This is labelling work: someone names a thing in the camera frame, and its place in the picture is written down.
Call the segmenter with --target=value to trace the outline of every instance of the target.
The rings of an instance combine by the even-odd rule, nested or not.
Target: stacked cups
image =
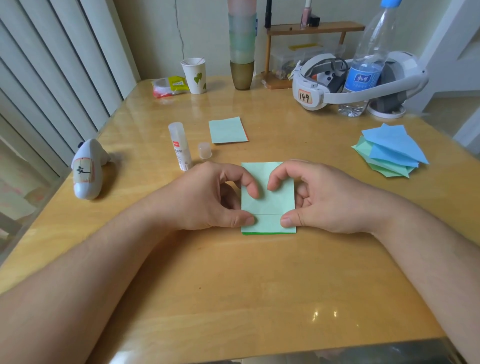
[[[230,69],[237,90],[248,90],[253,78],[257,0],[228,0]]]

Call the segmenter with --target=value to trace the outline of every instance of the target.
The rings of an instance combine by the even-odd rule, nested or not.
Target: hand
[[[295,209],[280,220],[283,227],[313,226],[331,232],[371,232],[388,218],[395,195],[362,183],[337,168],[289,160],[270,174],[267,189],[276,190],[288,177],[301,178]]]
[[[153,192],[144,200],[162,223],[176,230],[198,230],[212,226],[237,228],[253,225],[255,218],[241,210],[240,199],[227,181],[258,198],[253,176],[234,164],[205,162]]]

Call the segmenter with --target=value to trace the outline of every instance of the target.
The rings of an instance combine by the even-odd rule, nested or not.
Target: shelf leg
[[[340,36],[340,41],[338,44],[343,44],[343,41],[345,40],[345,36],[347,35],[347,32],[342,32],[342,35]]]
[[[270,67],[270,47],[272,45],[272,36],[267,34],[267,46],[265,54],[265,76],[267,76],[268,69]]]

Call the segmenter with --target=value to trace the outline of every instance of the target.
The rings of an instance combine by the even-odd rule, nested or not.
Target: left hand
[[[199,230],[212,226],[237,228],[253,225],[255,218],[241,210],[240,199],[227,181],[248,194],[259,197],[255,178],[234,164],[205,162],[196,165],[165,187],[151,193],[141,203],[154,219],[175,230]]]

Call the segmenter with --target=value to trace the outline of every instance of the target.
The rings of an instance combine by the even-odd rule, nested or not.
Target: green paper
[[[392,170],[388,170],[387,168],[383,168],[371,163],[367,164],[370,166],[371,169],[380,172],[385,177],[403,177],[403,175],[401,175],[400,173],[393,172]]]
[[[401,176],[409,178],[408,174],[414,169],[414,167],[400,166],[399,164],[389,162],[388,160],[370,158],[369,155],[372,151],[372,143],[367,142],[363,136],[360,137],[357,145],[352,146],[352,148],[355,149],[355,151],[360,154],[367,163],[390,170]]]
[[[213,144],[248,142],[240,117],[208,122]]]
[[[282,162],[242,163],[257,180],[260,198],[252,198],[245,186],[241,188],[241,208],[255,216],[255,224],[243,226],[242,233],[247,234],[293,234],[297,228],[283,228],[280,218],[295,208],[295,189],[293,179],[284,180],[276,191],[267,190],[270,173]]]

